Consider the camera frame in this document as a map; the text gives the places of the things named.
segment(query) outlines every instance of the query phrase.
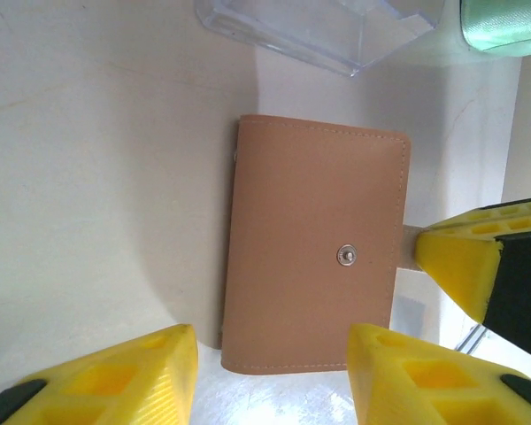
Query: transparent plastic box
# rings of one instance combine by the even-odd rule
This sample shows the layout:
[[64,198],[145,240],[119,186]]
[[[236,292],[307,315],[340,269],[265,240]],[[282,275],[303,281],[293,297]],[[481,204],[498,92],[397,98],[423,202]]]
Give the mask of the transparent plastic box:
[[443,0],[196,0],[209,29],[346,75],[436,28]]

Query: white table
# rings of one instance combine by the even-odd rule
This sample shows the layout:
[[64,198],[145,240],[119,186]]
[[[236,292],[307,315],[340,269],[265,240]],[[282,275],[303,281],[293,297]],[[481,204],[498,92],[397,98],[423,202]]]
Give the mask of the white table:
[[[500,200],[520,61],[350,80],[208,32],[190,0],[21,3],[0,2],[0,386],[182,321],[205,344],[192,423],[355,423],[345,373],[233,375],[208,348],[236,119],[407,133],[424,226]],[[398,274],[394,328],[453,346],[463,318]]]

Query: wallet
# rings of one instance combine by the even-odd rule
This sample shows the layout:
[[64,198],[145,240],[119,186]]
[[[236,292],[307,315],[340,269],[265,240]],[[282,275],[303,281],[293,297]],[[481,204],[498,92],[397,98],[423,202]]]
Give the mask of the wallet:
[[389,326],[410,152],[396,132],[241,118],[224,368],[342,370],[352,323]]

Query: wallet stitching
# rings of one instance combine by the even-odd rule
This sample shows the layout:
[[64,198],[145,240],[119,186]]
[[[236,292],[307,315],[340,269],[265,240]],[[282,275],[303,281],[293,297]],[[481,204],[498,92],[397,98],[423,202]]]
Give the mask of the wallet stitching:
[[[289,127],[289,128],[300,128],[303,130],[314,130],[314,131],[323,131],[328,133],[336,133],[338,135],[358,135],[360,137],[374,137],[377,139],[385,139],[385,140],[394,140],[397,142],[401,142],[402,144],[402,152],[401,152],[401,172],[399,174],[399,188],[397,189],[397,200],[396,200],[396,219],[393,227],[393,236],[391,241],[391,253],[389,255],[389,268],[388,268],[388,279],[391,278],[391,273],[393,272],[393,258],[396,252],[396,233],[397,233],[397,222],[399,220],[399,201],[401,199],[401,192],[404,186],[404,172],[405,172],[405,140],[400,139],[397,137],[389,137],[386,135],[376,135],[376,134],[370,134],[370,133],[355,133],[352,131],[342,131],[342,130],[332,130],[329,128],[321,128],[321,127],[306,127],[306,126],[296,126],[294,124],[286,124],[282,122],[269,122],[269,121],[255,121],[255,120],[243,120],[241,124],[266,124],[267,126],[275,126],[275,127]],[[392,297],[391,291],[387,291],[386,293],[386,299],[390,299]],[[287,368],[298,368],[298,367],[334,367],[334,366],[345,366],[346,363],[325,363],[325,364],[318,364],[318,365],[282,365],[282,366],[252,366],[252,365],[241,365],[238,363],[234,363],[228,360],[222,359],[222,363],[225,365],[233,366],[233,367],[239,367],[242,369],[287,369]]]

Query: green object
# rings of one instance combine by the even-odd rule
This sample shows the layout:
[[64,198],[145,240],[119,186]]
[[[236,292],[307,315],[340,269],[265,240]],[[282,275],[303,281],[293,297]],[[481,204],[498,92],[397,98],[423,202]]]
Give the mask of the green object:
[[462,33],[477,50],[531,55],[531,0],[461,0]]

